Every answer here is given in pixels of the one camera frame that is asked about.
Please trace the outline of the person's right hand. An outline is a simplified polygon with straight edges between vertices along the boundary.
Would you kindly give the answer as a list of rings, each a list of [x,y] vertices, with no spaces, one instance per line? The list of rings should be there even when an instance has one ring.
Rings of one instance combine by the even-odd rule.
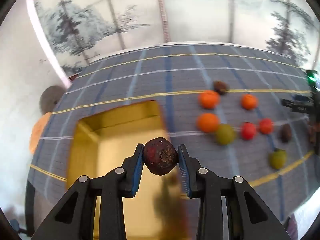
[[[317,141],[317,133],[319,132],[319,122],[308,122],[308,133],[310,144],[315,146]]]

